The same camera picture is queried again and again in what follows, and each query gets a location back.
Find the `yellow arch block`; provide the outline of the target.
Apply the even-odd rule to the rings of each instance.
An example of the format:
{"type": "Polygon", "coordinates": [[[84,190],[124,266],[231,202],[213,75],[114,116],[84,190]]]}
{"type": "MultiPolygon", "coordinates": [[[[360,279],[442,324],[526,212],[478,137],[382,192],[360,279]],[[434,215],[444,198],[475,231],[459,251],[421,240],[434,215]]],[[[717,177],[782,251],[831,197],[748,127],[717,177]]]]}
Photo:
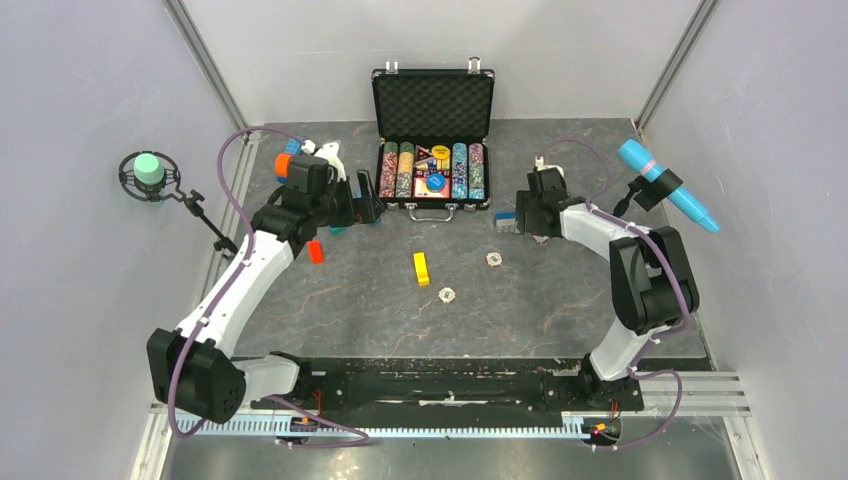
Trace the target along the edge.
{"type": "Polygon", "coordinates": [[[425,287],[430,285],[430,275],[427,266],[427,260],[424,252],[415,252],[413,254],[414,271],[416,281],[419,286],[425,287]]]}

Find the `blue orange toy car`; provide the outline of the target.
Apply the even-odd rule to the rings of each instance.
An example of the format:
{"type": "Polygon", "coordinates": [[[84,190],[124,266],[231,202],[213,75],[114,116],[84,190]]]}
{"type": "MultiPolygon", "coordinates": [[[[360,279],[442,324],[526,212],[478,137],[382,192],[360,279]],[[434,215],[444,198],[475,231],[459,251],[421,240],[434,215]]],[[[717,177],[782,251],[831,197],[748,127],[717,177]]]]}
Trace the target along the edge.
{"type": "Polygon", "coordinates": [[[290,162],[302,153],[304,137],[298,136],[289,139],[283,151],[279,153],[274,161],[274,173],[279,183],[285,184],[288,179],[288,168],[290,162]]]}

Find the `blue small blind button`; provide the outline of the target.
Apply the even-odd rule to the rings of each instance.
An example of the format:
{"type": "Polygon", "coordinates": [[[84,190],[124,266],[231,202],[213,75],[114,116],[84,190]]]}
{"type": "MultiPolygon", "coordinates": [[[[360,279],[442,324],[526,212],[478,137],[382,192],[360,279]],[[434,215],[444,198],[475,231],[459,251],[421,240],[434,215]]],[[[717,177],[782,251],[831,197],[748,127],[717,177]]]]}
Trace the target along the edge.
{"type": "Polygon", "coordinates": [[[438,172],[432,172],[427,175],[425,186],[428,192],[441,192],[446,186],[446,178],[438,172]]]}

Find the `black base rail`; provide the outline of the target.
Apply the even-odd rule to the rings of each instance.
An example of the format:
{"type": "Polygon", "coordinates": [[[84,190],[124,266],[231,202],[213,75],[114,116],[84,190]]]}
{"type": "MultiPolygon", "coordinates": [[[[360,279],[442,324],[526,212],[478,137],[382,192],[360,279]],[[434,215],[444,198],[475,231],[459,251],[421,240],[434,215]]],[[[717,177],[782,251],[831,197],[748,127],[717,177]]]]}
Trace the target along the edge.
{"type": "Polygon", "coordinates": [[[554,427],[645,404],[634,380],[603,387],[575,358],[306,358],[285,399],[367,428],[554,427]]]}

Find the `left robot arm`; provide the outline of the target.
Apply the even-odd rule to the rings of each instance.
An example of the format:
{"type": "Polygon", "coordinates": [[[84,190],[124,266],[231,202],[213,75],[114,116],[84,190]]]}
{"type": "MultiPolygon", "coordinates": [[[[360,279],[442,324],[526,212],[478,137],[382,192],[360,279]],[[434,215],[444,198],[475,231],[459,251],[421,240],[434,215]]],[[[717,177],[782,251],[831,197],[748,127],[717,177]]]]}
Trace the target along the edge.
{"type": "Polygon", "coordinates": [[[290,354],[236,361],[238,340],[277,278],[323,227],[372,224],[385,210],[370,173],[357,185],[325,158],[303,155],[287,180],[250,219],[242,245],[215,286],[172,330],[156,329],[146,345],[155,398],[223,424],[244,404],[278,395],[290,407],[306,405],[313,379],[290,354]]]}

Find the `orange block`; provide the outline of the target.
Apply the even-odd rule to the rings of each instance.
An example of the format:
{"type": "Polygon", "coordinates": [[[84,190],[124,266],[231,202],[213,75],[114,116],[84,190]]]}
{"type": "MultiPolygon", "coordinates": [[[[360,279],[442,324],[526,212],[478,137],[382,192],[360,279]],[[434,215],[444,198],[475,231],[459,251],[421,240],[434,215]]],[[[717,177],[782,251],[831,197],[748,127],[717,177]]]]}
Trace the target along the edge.
{"type": "Polygon", "coordinates": [[[310,261],[313,264],[322,264],[325,261],[323,246],[318,240],[310,240],[307,247],[310,261]]]}

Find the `blue grey lego block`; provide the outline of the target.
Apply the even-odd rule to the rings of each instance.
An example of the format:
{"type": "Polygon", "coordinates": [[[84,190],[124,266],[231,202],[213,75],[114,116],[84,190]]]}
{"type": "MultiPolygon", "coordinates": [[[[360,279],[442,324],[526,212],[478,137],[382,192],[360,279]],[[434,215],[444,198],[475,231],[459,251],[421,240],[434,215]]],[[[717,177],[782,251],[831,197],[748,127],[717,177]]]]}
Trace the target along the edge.
{"type": "Polygon", "coordinates": [[[494,216],[494,228],[498,233],[516,233],[516,214],[514,212],[497,212],[494,216]]]}

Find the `blue microphone on stand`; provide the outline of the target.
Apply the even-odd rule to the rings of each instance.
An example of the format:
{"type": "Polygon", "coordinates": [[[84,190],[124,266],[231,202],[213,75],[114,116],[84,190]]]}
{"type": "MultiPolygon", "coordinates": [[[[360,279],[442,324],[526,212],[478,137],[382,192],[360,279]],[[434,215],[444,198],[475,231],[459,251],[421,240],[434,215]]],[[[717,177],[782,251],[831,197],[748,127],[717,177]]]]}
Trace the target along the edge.
{"type": "Polygon", "coordinates": [[[720,231],[708,209],[683,186],[683,180],[671,169],[663,167],[642,144],[627,140],[619,147],[617,155],[638,176],[628,183],[628,193],[616,204],[614,216],[622,217],[632,200],[645,211],[668,200],[704,230],[711,233],[720,231]]]}

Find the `green microphone on stand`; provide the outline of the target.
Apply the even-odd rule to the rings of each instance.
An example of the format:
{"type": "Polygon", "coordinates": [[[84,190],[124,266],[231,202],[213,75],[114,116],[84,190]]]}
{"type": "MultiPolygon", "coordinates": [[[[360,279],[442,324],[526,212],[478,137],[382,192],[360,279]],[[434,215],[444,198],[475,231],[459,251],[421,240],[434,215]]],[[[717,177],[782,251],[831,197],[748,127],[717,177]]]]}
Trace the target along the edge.
{"type": "Polygon", "coordinates": [[[135,200],[144,203],[173,200],[182,204],[215,235],[216,252],[228,258],[237,252],[236,244],[206,215],[202,205],[205,197],[196,190],[186,193],[181,188],[180,169],[168,155],[150,150],[131,153],[120,162],[117,178],[122,190],[135,200]]]}

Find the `red 100 poker chip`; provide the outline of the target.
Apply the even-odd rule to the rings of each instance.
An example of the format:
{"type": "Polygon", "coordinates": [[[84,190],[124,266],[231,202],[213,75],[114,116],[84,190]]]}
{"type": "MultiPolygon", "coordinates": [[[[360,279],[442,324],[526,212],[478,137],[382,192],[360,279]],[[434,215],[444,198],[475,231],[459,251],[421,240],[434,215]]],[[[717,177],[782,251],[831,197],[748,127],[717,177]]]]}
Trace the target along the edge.
{"type": "Polygon", "coordinates": [[[489,252],[486,254],[485,259],[491,267],[498,267],[503,263],[503,257],[499,252],[489,252]]]}

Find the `yellow dealer button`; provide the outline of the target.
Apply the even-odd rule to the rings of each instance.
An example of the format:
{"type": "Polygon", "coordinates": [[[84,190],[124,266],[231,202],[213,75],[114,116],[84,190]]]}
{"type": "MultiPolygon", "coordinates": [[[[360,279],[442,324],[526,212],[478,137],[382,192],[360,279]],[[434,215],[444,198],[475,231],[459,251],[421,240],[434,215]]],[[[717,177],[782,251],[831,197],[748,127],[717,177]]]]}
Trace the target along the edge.
{"type": "Polygon", "coordinates": [[[444,145],[435,145],[431,148],[431,154],[434,158],[442,161],[451,158],[451,150],[444,145]]]}

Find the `black poker chip case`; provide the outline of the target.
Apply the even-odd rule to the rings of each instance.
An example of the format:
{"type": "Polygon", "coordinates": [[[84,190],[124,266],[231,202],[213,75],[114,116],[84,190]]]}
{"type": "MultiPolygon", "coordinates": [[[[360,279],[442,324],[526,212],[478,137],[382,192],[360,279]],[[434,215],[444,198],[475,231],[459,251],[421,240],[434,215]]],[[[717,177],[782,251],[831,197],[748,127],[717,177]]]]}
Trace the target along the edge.
{"type": "Polygon", "coordinates": [[[426,209],[443,210],[443,221],[458,211],[491,205],[490,132],[495,73],[472,56],[464,68],[401,68],[388,61],[371,73],[380,147],[377,195],[389,210],[418,222],[426,209]],[[451,150],[449,160],[431,154],[435,145],[451,150]],[[432,172],[445,188],[428,192],[432,172]]]}

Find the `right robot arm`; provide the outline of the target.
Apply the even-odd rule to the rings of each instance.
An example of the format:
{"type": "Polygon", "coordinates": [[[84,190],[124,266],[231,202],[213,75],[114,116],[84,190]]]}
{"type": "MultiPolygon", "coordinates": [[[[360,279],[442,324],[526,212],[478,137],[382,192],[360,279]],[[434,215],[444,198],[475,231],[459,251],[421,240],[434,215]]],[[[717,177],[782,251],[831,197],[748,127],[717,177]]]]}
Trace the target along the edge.
{"type": "Polygon", "coordinates": [[[556,168],[534,168],[516,194],[516,230],[563,238],[607,260],[615,318],[601,343],[581,362],[577,392],[602,408],[638,378],[650,346],[687,323],[700,297],[679,232],[649,229],[572,196],[556,168]]]}

